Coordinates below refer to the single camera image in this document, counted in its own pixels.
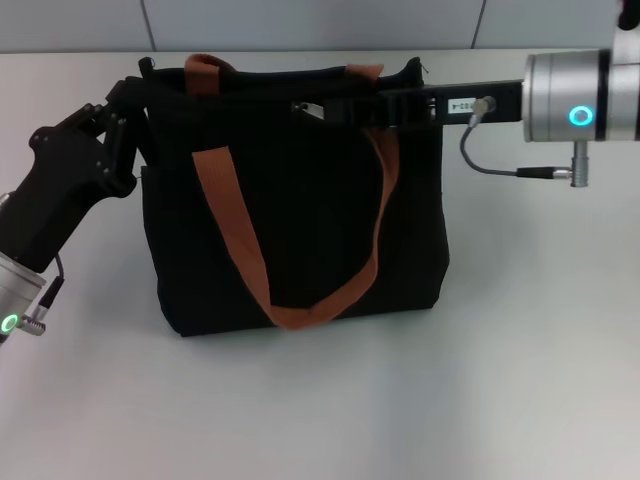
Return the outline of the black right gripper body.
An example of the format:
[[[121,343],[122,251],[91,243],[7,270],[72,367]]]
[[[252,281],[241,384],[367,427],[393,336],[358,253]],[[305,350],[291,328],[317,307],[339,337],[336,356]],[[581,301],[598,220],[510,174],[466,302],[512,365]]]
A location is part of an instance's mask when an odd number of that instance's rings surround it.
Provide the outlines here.
[[[522,81],[427,85],[421,88],[387,90],[383,98],[383,120],[388,127],[425,129],[467,125],[474,103],[490,97],[482,123],[515,123],[521,120]]]

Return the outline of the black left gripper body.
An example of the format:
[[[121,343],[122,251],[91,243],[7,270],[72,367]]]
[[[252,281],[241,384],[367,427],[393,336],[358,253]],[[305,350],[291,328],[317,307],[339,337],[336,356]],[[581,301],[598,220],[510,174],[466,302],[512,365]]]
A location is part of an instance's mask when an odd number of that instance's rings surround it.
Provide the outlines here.
[[[105,131],[58,125],[37,130],[34,164],[1,208],[1,253],[43,272],[98,202],[136,186],[132,165],[113,165]]]

